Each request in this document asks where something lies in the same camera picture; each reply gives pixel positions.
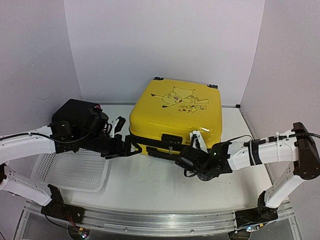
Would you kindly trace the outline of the yellow Pikachu suitcase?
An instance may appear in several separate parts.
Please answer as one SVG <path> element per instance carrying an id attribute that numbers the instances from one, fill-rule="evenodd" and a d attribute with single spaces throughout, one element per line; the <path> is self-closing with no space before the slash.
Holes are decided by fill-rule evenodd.
<path id="1" fill-rule="evenodd" d="M 154 148 L 177 155 L 199 131 L 206 149 L 221 140 L 221 95 L 217 85 L 156 77 L 150 81 L 129 116 L 129 133 L 148 155 Z"/>

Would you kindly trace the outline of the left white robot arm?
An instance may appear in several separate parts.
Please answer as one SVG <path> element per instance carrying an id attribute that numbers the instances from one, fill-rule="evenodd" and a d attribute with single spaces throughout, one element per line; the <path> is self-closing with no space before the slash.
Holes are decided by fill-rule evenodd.
<path id="1" fill-rule="evenodd" d="M 27 132 L 4 135 L 0 138 L 0 189 L 47 206 L 55 218 L 61 219 L 67 214 L 67 207 L 60 202 L 59 189 L 31 180 L 31 169 L 41 155 L 76 153 L 79 150 L 113 159 L 139 154 L 142 148 L 128 135 L 122 137 L 96 127 L 73 133 L 65 122 L 60 123 L 58 129 L 51 124 Z"/>

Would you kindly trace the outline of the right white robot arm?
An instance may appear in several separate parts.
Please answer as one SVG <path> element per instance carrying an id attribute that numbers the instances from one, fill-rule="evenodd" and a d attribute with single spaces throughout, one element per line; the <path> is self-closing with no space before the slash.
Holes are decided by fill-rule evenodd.
<path id="1" fill-rule="evenodd" d="M 247 141 L 235 137 L 214 144 L 210 152 L 206 152 L 202 149 L 202 135 L 195 133 L 175 164 L 183 168 L 187 178 L 197 176 L 202 181 L 210 181 L 244 168 L 286 162 L 285 171 L 260 194 L 258 206 L 252 209 L 252 218 L 262 222 L 299 185 L 319 177 L 320 154 L 315 142 L 319 137 L 317 133 L 308 132 L 301 122 L 295 122 L 293 128 L 284 133 Z"/>

